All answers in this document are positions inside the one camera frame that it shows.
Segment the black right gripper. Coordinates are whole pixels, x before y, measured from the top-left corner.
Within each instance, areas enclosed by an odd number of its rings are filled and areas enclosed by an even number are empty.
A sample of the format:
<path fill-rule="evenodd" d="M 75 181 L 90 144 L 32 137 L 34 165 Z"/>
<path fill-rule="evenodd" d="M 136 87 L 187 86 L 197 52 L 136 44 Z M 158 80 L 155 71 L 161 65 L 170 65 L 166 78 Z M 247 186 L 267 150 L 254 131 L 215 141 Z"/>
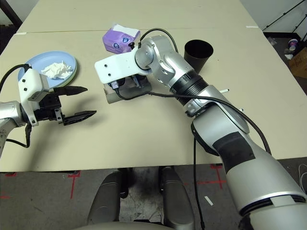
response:
<path fill-rule="evenodd" d="M 134 74 L 131 75 L 130 78 L 134 81 L 136 87 L 138 88 L 142 88 L 148 83 L 148 80 L 144 75 Z"/>

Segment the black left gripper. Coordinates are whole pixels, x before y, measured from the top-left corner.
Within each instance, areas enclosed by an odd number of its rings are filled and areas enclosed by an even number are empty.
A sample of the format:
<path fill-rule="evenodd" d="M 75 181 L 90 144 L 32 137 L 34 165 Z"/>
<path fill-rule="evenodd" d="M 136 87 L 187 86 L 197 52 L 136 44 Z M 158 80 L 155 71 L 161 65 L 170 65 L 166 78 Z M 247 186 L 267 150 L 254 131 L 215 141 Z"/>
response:
<path fill-rule="evenodd" d="M 81 86 L 64 86 L 53 88 L 52 93 L 48 93 L 40 102 L 39 109 L 34 111 L 34 115 L 37 121 L 57 121 L 59 124 L 63 123 L 64 126 L 81 122 L 87 118 L 90 118 L 96 114 L 94 111 L 82 111 L 75 113 L 72 116 L 63 117 L 61 111 L 61 102 L 59 96 L 77 95 L 88 89 Z"/>

